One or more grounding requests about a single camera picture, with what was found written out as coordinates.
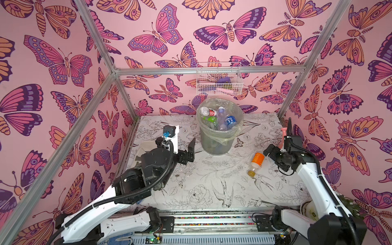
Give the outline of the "orange label bottle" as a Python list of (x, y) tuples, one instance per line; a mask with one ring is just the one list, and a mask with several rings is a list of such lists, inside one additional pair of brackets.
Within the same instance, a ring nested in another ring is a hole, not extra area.
[(261, 168), (263, 164), (264, 158), (265, 156), (262, 153), (256, 153), (254, 155), (247, 172), (248, 176), (255, 177), (256, 172)]

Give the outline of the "blue label bottle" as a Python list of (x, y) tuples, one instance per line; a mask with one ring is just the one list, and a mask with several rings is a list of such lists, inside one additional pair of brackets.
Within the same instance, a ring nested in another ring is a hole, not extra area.
[(234, 126), (238, 124), (237, 119), (232, 115), (227, 116), (225, 122), (228, 130), (231, 130)]

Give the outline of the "purple label clear bottle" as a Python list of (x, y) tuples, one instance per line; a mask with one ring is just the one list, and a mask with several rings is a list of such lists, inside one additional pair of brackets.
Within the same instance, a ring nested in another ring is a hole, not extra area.
[(226, 110), (224, 107), (220, 106), (217, 111), (218, 129), (220, 131), (227, 131), (226, 123)]

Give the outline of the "lime green label bottle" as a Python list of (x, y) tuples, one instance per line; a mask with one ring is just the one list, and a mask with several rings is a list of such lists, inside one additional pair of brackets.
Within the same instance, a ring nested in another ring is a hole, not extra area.
[(202, 116), (202, 122), (213, 130), (216, 130), (218, 127), (217, 118), (215, 116)]

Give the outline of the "red white label bottle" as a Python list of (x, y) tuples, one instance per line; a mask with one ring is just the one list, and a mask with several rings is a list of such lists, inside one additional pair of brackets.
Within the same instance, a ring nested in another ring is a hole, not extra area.
[(217, 116), (217, 111), (208, 107), (201, 107), (200, 113), (202, 116)]

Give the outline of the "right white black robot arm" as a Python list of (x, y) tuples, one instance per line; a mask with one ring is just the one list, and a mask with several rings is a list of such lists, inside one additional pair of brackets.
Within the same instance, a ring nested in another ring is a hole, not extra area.
[(284, 137), (283, 149), (270, 144), (263, 152), (284, 171), (292, 169), (305, 184), (315, 205), (318, 220), (290, 208), (275, 206), (270, 216), (276, 231), (294, 229), (311, 245), (360, 245), (367, 227), (342, 203), (326, 180), (320, 162), (309, 150), (302, 148), (298, 136)]

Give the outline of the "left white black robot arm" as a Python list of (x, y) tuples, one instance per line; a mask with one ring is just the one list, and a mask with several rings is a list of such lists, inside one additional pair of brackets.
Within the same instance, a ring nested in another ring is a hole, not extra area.
[(165, 188), (177, 164), (194, 162), (196, 139), (187, 150), (180, 150), (178, 136), (179, 126), (164, 126), (162, 136), (155, 140), (156, 148), (136, 157), (135, 167), (117, 177), (90, 205), (56, 219), (57, 231), (47, 244), (97, 245), (123, 231), (142, 232), (161, 226), (156, 208), (114, 220), (110, 217)]

